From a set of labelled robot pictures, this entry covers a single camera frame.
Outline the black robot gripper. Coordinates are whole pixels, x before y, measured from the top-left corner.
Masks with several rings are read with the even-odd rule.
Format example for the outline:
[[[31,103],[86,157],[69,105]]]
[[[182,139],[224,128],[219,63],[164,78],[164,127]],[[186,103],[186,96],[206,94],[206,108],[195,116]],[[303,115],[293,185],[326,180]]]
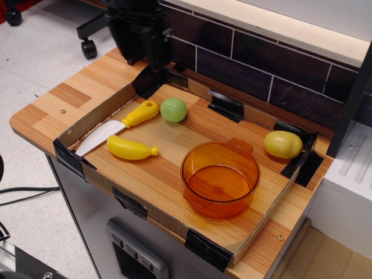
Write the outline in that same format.
[[[158,1],[107,1],[105,18],[121,54],[127,60],[144,55],[153,71],[172,59],[172,29]]]

